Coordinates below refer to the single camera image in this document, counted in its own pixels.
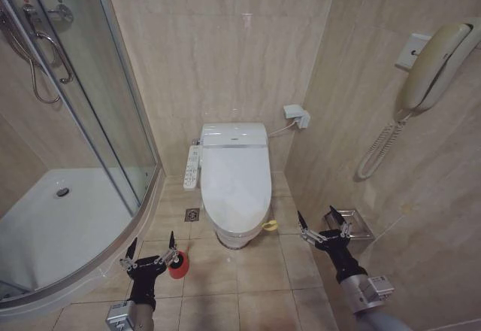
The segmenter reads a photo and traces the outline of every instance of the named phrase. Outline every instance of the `tiled floor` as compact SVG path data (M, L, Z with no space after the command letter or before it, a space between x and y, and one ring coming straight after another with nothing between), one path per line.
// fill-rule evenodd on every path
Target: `tiled floor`
M206 214L201 212L198 222L184 222L185 209L199 207L201 195L184 192L182 181L167 178L140 250L141 257L162 253L173 230L178 248L189 252L184 279L157 278L156 330L337 330L310 248L298 236L295 205L282 173L273 174L271 203L279 229L263 231L239 251L220 245ZM128 277L119 272L62 311L0 325L0 330L106 330L107 310L129 291Z

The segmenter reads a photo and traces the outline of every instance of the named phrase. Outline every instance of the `white toilet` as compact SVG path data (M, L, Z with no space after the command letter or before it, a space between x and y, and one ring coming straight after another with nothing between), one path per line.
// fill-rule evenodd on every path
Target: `white toilet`
M264 124L204 124L201 144L205 211L220 242L228 248L242 248L261 232L271 203Z

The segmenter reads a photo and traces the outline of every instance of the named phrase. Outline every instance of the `shower drain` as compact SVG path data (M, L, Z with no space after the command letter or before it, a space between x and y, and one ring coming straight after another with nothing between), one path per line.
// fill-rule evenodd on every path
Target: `shower drain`
M65 197L68 195L68 193L70 192L70 190L66 187L66 188L60 188L59 190L57 190L57 192L55 193L57 195L57 197Z
M184 222L195 222L198 221L198 215L200 213L200 208L187 208L186 209L186 217L184 218Z

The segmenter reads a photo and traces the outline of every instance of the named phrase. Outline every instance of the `yellow object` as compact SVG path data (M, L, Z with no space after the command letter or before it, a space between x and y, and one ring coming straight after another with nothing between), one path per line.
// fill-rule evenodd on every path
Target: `yellow object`
M266 223L262 224L262 228L265 229L266 231L275 231L278 227L277 221L276 220L270 220Z

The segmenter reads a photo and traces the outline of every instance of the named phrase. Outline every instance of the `bidet toilet seat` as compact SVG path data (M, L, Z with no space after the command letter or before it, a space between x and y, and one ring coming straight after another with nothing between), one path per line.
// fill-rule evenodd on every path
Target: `bidet toilet seat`
M239 236L256 230L271 202L267 145L204 145L201 194L209 218L220 229Z

